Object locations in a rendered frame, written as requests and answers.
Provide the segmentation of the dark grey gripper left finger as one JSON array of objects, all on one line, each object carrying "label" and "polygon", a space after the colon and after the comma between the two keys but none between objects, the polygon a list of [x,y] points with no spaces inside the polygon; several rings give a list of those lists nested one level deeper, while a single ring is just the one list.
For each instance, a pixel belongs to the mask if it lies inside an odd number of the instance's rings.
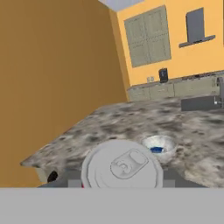
[{"label": "dark grey gripper left finger", "polygon": [[47,178],[47,183],[43,184],[44,188],[68,188],[68,187],[82,187],[81,173],[79,171],[66,171],[61,176],[52,171]]}]

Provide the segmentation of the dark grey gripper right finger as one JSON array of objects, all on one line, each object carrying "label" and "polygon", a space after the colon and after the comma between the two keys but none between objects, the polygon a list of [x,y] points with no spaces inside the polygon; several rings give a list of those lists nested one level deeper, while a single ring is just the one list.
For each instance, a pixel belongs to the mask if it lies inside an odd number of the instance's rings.
[{"label": "dark grey gripper right finger", "polygon": [[190,180],[181,177],[174,169],[164,170],[164,183],[163,187],[168,188],[205,188],[204,185],[197,184]]}]

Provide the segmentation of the silver-topped soda can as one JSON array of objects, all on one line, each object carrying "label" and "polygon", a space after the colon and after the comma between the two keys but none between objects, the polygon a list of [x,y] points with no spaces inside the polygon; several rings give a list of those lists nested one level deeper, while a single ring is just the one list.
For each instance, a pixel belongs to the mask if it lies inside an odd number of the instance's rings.
[{"label": "silver-topped soda can", "polygon": [[163,179],[156,157],[145,146],[130,140],[98,144],[81,167],[85,188],[162,188]]}]

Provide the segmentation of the white bowl with ice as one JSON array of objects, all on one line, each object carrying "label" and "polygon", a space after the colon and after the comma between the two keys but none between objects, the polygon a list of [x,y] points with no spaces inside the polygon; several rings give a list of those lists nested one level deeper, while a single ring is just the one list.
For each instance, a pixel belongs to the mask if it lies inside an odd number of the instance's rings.
[{"label": "white bowl with ice", "polygon": [[154,146],[163,147],[162,153],[152,153],[160,163],[166,164],[170,162],[177,150],[178,144],[170,136],[155,135],[148,136],[142,144],[151,152],[150,148]]}]

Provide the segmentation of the dark grey sink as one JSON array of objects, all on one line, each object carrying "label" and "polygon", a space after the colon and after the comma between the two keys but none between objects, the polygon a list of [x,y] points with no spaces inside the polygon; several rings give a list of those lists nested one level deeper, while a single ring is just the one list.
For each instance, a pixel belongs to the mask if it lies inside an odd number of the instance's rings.
[{"label": "dark grey sink", "polygon": [[181,101],[182,111],[208,111],[213,109],[223,109],[224,104],[218,100],[217,95],[208,95],[183,99]]}]

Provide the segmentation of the grey-green base cabinet run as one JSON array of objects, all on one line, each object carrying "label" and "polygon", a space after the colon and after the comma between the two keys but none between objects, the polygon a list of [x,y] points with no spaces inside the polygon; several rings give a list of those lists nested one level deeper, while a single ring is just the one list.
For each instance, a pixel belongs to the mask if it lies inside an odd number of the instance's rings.
[{"label": "grey-green base cabinet run", "polygon": [[222,73],[204,73],[170,79],[166,83],[151,82],[135,85],[128,89],[131,102],[158,100],[168,97],[183,97],[192,95],[217,95],[219,84],[217,80],[224,80]]}]

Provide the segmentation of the black coffee machine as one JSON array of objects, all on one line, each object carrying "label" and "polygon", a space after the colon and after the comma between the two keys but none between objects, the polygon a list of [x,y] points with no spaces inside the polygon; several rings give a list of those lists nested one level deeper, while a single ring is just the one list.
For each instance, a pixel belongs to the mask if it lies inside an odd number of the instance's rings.
[{"label": "black coffee machine", "polygon": [[161,83],[166,83],[169,80],[168,70],[166,68],[161,68],[158,71],[158,74],[159,74],[159,80],[160,80]]}]

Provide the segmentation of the grey tap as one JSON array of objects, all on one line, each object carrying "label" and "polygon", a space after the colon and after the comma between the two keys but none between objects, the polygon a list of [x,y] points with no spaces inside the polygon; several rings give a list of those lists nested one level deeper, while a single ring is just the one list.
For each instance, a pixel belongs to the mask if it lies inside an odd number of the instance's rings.
[{"label": "grey tap", "polygon": [[220,92],[214,97],[214,104],[220,104],[220,107],[224,109],[224,78],[218,77],[216,81]]}]

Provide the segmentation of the grey range hood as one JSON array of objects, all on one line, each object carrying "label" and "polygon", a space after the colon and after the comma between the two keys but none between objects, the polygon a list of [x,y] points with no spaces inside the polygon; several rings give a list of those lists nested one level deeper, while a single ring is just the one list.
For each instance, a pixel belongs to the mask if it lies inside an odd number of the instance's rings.
[{"label": "grey range hood", "polygon": [[195,45],[215,39],[215,35],[205,36],[204,8],[188,11],[185,15],[187,41],[179,48]]}]

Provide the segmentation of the grey-green wall cupboards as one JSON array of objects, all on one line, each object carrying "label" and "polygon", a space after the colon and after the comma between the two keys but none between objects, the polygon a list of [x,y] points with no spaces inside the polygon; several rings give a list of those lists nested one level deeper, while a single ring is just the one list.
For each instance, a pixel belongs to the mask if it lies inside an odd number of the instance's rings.
[{"label": "grey-green wall cupboards", "polygon": [[124,26],[133,67],[172,58],[167,13],[164,5],[126,19]]}]

